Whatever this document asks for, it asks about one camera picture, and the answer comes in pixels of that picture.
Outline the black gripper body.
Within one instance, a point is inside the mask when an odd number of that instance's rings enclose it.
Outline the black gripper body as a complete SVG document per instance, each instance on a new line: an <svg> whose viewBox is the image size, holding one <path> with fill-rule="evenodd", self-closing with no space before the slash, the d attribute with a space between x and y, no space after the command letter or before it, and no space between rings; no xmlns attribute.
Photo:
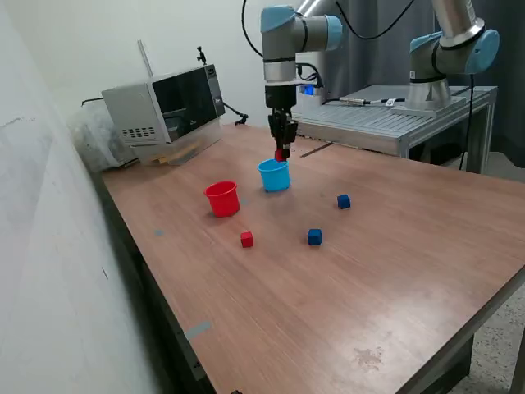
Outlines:
<svg viewBox="0 0 525 394"><path fill-rule="evenodd" d="M291 108L296 105L296 86L266 85L265 101L266 106L271 109L269 117L277 112L290 116Z"/></svg>

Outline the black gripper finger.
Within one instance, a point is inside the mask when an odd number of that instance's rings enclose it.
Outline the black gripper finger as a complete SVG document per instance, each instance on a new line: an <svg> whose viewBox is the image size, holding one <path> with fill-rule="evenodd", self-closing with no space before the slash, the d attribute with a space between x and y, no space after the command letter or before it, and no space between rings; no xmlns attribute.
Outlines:
<svg viewBox="0 0 525 394"><path fill-rule="evenodd" d="M283 158L290 157L290 147L295 141L298 130L298 122L294 119L287 118L285 121L284 136L283 136Z"/></svg>
<svg viewBox="0 0 525 394"><path fill-rule="evenodd" d="M276 151L280 151L283 149L281 113L279 111L272 111L272 113L268 116L268 124L270 126L272 137L276 141Z"/></svg>

